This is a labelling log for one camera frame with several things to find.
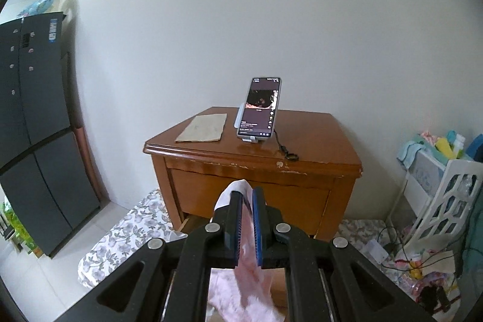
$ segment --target yellow bottle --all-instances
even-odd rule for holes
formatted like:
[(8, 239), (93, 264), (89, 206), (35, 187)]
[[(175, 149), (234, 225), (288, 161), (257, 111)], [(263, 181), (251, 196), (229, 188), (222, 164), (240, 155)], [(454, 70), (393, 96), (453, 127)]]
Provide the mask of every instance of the yellow bottle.
[(436, 146), (436, 149), (438, 149), (438, 151), (444, 154), (447, 159), (454, 160), (456, 158), (456, 155), (451, 149), (450, 143), (446, 138), (442, 137), (438, 139), (438, 141), (436, 141), (435, 146)]

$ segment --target phone screen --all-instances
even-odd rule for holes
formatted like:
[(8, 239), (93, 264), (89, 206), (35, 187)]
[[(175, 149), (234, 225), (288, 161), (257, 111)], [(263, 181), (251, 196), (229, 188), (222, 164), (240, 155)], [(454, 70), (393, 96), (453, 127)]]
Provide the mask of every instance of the phone screen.
[(253, 78), (241, 117), (239, 135), (270, 137), (280, 90), (280, 78)]

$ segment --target silver bolt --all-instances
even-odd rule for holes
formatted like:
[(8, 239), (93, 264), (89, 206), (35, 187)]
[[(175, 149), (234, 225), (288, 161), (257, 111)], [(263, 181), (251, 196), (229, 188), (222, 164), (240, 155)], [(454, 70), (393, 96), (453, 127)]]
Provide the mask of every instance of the silver bolt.
[(218, 232), (220, 230), (220, 225), (216, 222), (210, 222), (205, 225), (206, 232)]
[(285, 222), (281, 222), (280, 224), (277, 224), (275, 229), (277, 230), (277, 232), (281, 232), (282, 234), (284, 234), (284, 233), (290, 231), (290, 225), (288, 225)]
[(337, 249), (345, 249), (349, 245), (349, 242), (347, 241), (347, 239), (344, 239), (341, 237), (335, 238), (332, 241), (332, 243), (334, 244), (334, 247)]
[(163, 245), (163, 239), (154, 238), (148, 242), (148, 249), (157, 250)]

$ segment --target pink cloth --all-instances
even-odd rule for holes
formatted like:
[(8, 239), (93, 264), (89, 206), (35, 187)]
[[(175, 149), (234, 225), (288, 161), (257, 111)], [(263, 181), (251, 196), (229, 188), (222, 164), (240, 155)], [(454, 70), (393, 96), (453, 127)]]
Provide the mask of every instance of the pink cloth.
[[(252, 188), (246, 180), (237, 180), (221, 193), (215, 209), (230, 203), (233, 190), (242, 193), (251, 206)], [(208, 302), (225, 322), (283, 322), (270, 295), (271, 282), (271, 271), (257, 266), (251, 210), (243, 205), (238, 266), (212, 269)]]

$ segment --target floral bedsheet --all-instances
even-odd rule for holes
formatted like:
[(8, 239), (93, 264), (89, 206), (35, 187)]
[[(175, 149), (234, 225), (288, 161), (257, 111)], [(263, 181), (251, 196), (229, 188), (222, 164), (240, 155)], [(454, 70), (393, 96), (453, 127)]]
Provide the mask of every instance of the floral bedsheet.
[(150, 192), (79, 262), (79, 282), (94, 288), (152, 238), (172, 241), (186, 234), (173, 230), (160, 190)]

